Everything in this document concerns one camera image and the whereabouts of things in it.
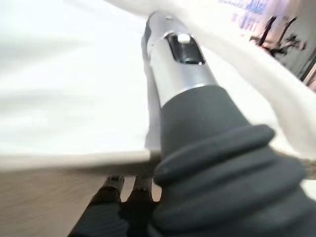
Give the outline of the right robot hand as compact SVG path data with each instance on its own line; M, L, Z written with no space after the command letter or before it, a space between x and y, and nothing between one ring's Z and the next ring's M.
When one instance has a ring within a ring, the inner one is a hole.
M316 202L303 166L269 146L216 81L185 24L153 12L144 42L160 102L161 162L121 201L110 176L72 237L313 237Z

